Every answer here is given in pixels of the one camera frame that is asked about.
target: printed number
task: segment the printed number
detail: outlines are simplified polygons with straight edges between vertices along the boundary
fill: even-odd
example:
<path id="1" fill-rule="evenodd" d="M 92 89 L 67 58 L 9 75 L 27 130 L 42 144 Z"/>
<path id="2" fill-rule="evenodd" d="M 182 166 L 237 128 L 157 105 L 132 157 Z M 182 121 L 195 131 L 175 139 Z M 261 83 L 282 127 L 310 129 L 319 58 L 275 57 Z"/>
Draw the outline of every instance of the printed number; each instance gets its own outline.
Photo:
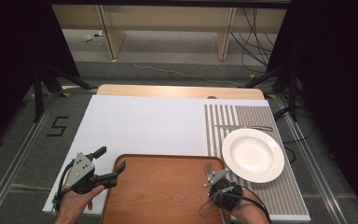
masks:
<path id="1" fill-rule="evenodd" d="M 53 125 L 51 126 L 51 129 L 61 129 L 61 133 L 49 133 L 49 134 L 48 134 L 48 137 L 58 137 L 58 136 L 62 136 L 63 131 L 65 131 L 66 126 L 56 125 L 58 119 L 69 119 L 69 117 L 63 117 L 63 116 L 58 116 L 58 117 L 56 117 L 56 119 L 54 120 Z"/>

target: floor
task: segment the floor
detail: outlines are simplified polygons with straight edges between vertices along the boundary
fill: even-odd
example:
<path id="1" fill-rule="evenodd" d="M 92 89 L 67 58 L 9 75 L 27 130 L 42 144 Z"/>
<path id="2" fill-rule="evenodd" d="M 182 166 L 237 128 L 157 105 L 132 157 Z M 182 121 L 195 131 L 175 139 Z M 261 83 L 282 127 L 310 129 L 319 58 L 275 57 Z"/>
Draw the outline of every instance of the floor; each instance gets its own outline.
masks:
<path id="1" fill-rule="evenodd" d="M 93 36 L 99 31 L 63 30 L 68 45 L 82 78 L 93 84 L 106 82 L 118 84 L 160 84 L 160 85 L 192 85 L 220 86 L 236 88 L 250 81 L 252 76 L 263 74 L 265 66 L 247 54 L 234 37 L 230 39 L 227 58 L 219 61 L 214 44 L 213 34 L 178 33 L 178 32 L 127 32 L 118 59 L 109 58 L 103 37 Z M 92 40 L 85 42 L 83 36 L 91 35 Z M 235 36 L 241 43 L 244 41 L 238 34 Z M 248 49 L 265 63 L 268 62 L 269 50 L 276 35 L 259 35 L 258 39 L 266 54 L 257 48 Z M 252 37 L 251 44 L 257 45 Z M 112 66 L 120 65 L 115 72 Z M 273 113 L 286 107 L 286 95 L 274 94 L 271 90 L 273 79 L 265 81 L 257 88 L 268 98 Z M 73 83 L 61 80 L 63 86 Z M 24 97 L 24 107 L 20 108 L 13 120 L 7 125 L 2 135 L 3 145 L 0 147 L 0 183 L 4 178 L 13 180 L 10 190 L 0 198 L 0 223 L 53 223 L 54 216 L 41 212 L 46 195 L 51 191 L 51 181 L 57 176 L 59 167 L 76 135 L 92 92 L 72 91 L 70 100 L 66 98 L 46 98 L 49 114 L 39 124 L 30 119 L 34 116 L 32 90 Z M 67 126 L 65 136 L 48 138 L 52 133 L 51 124 L 58 116 L 70 115 L 61 122 Z M 358 200 L 351 187 L 343 177 L 334 159 L 328 155 L 328 147 L 306 108 L 297 110 L 298 123 L 288 116 L 277 120 L 280 135 L 286 153 L 292 160 L 291 166 L 297 178 L 304 201 L 309 208 L 311 223 L 358 223 Z M 10 172 L 14 163 L 20 169 Z M 326 202 L 333 197 L 340 209 L 341 218 L 333 217 L 337 210 L 330 209 Z M 79 223 L 99 223 L 99 217 L 82 217 Z"/>

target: wooden board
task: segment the wooden board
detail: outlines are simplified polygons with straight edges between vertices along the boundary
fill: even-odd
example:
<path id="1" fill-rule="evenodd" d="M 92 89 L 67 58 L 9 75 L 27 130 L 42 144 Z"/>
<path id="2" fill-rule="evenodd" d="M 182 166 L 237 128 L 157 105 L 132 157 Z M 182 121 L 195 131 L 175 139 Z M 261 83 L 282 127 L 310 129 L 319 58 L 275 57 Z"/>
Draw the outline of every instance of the wooden board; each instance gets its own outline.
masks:
<path id="1" fill-rule="evenodd" d="M 140 86 L 104 84 L 98 89 L 97 95 L 264 100 L 263 92 L 258 89 L 218 87 Z"/>
<path id="2" fill-rule="evenodd" d="M 207 203 L 205 166 L 223 169 L 216 157 L 122 155 L 126 161 L 117 186 L 108 191 L 101 223 L 223 223 L 219 209 Z"/>

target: human arm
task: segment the human arm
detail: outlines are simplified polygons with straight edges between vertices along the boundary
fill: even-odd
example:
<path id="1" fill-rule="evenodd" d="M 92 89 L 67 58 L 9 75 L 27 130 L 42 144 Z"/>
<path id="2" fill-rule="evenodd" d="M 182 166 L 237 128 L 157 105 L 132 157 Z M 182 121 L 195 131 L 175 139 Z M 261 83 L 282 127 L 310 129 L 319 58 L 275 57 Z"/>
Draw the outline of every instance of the human arm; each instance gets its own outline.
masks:
<path id="1" fill-rule="evenodd" d="M 260 200 L 248 189 L 243 191 L 242 196 L 261 204 Z M 231 210 L 230 214 L 242 224 L 269 224 L 263 210 L 245 200 L 238 200 L 237 206 Z"/>
<path id="2" fill-rule="evenodd" d="M 72 190 L 63 194 L 55 224 L 75 224 L 86 206 L 92 210 L 92 199 L 103 190 L 104 186 L 101 185 L 85 194 L 77 194 Z"/>

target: wooden tray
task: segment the wooden tray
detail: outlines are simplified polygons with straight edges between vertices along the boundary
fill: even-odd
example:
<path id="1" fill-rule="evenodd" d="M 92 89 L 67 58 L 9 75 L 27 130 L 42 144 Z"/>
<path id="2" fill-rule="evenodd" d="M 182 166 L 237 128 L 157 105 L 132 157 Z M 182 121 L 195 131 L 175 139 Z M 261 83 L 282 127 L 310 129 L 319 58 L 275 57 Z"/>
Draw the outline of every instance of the wooden tray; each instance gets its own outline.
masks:
<path id="1" fill-rule="evenodd" d="M 207 203 L 209 189 L 205 165 L 223 169 L 216 157 L 121 155 L 115 168 L 126 161 L 117 186 L 108 191 L 101 223 L 223 223 L 219 209 Z"/>

